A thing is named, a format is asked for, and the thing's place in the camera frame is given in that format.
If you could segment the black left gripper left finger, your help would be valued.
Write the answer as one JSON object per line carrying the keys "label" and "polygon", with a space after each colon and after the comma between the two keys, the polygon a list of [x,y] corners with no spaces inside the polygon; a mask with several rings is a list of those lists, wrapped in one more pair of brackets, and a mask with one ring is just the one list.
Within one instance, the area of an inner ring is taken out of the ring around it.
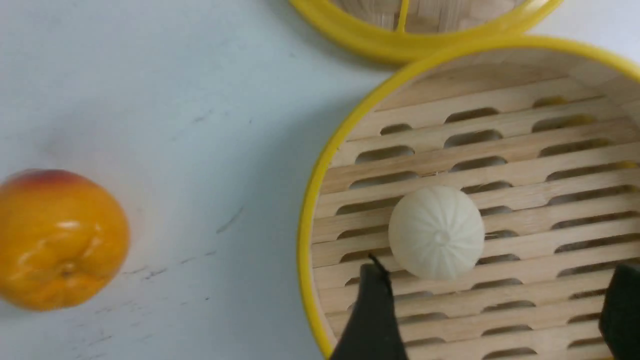
{"label": "black left gripper left finger", "polygon": [[394,307],[390,273],[372,254],[359,267],[360,283],[349,320],[331,360],[407,360]]}

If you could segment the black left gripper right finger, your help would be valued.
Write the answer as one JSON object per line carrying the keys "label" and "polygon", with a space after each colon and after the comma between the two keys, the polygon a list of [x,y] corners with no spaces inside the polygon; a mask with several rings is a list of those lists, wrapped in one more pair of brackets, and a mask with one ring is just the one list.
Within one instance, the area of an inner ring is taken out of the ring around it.
{"label": "black left gripper right finger", "polygon": [[615,360],[640,358],[640,265],[618,264],[605,292],[598,322]]}

